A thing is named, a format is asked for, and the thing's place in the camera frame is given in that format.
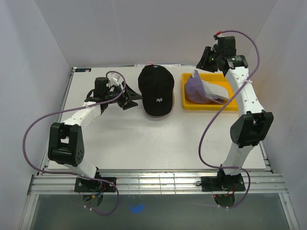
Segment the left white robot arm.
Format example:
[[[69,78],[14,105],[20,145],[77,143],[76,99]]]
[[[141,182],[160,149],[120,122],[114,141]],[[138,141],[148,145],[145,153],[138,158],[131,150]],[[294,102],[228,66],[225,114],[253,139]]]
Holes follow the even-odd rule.
[[[124,81],[119,84],[117,77],[112,80],[107,77],[96,78],[94,88],[88,92],[84,100],[84,108],[65,121],[51,125],[49,160],[64,165],[77,175],[86,176],[85,186],[90,191],[99,190],[102,180],[96,176],[98,168],[84,159],[83,131],[107,109],[109,104],[118,104],[120,108],[127,110],[138,106],[136,100],[141,99],[142,96]]]

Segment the pink baseball cap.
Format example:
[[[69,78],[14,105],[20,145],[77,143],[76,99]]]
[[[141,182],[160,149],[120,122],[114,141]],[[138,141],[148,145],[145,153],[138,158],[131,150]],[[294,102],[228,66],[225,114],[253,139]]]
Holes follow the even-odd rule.
[[[145,64],[146,66],[155,65],[153,62],[149,61]]]

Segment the black baseball cap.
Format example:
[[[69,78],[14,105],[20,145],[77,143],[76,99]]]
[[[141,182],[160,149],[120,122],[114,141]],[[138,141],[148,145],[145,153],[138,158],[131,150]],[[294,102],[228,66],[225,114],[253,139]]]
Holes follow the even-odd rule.
[[[161,117],[171,112],[174,85],[174,77],[165,67],[147,65],[142,69],[138,77],[138,87],[148,115]]]

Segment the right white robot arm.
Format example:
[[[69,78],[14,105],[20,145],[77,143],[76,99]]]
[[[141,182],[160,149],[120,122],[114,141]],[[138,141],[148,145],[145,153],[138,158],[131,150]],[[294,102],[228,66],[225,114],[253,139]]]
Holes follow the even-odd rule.
[[[265,139],[274,117],[258,101],[247,60],[236,53],[235,37],[215,35],[214,39],[214,45],[205,48],[197,68],[223,73],[234,93],[231,99],[237,102],[239,118],[230,128],[232,145],[225,161],[216,167],[217,175],[201,177],[200,185],[204,192],[244,191],[243,165],[248,154]]]

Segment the purple baseball cap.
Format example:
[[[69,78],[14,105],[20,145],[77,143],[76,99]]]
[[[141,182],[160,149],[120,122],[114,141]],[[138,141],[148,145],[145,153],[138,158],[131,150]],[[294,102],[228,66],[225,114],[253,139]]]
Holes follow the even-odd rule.
[[[189,101],[197,104],[214,103],[206,98],[202,81],[203,80],[200,78],[199,72],[197,70],[194,70],[192,75],[188,78],[187,82],[184,85],[185,97]]]

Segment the white cap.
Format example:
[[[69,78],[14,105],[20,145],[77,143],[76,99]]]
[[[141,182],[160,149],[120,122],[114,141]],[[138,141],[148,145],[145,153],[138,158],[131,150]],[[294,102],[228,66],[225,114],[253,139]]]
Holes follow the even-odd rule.
[[[202,81],[204,93],[207,99],[217,104],[224,104],[229,101],[229,93],[223,86]]]

